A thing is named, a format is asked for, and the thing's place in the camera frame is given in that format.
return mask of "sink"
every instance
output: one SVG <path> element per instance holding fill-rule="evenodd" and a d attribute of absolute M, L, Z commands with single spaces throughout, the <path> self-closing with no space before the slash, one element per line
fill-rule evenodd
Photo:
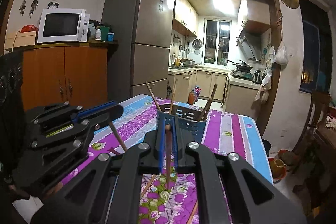
<path fill-rule="evenodd" d="M 169 69 L 186 69 L 184 66 L 183 67 L 168 67 Z"/>

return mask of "refrigerator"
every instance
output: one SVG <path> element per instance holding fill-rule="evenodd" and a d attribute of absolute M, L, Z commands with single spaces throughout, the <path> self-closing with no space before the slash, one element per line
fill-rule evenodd
<path fill-rule="evenodd" d="M 166 98 L 173 9 L 167 0 L 105 0 L 102 23 L 118 46 L 108 60 L 108 99 L 139 94 Z"/>

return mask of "red bag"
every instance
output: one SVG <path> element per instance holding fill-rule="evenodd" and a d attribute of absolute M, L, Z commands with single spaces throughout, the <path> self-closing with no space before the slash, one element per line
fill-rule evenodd
<path fill-rule="evenodd" d="M 35 25 L 26 25 L 22 28 L 20 32 L 34 32 L 37 31 L 37 27 Z"/>

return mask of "stove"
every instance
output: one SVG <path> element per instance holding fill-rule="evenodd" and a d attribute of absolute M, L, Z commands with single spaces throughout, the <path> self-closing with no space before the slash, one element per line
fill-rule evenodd
<path fill-rule="evenodd" d="M 233 69 L 231 71 L 231 75 L 232 77 L 235 78 L 240 78 L 240 79 L 244 79 L 244 80 L 248 80 L 248 81 L 252 81 L 253 75 L 249 72 L 244 72 L 244 71 L 238 71 Z"/>

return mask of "ceiling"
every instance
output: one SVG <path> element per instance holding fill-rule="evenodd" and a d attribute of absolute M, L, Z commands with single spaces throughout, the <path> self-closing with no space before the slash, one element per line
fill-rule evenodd
<path fill-rule="evenodd" d="M 237 17 L 241 0 L 231 0 L 234 6 L 234 14 L 224 14 L 214 7 L 212 0 L 188 0 L 192 7 L 200 16 L 215 16 L 215 17 Z"/>

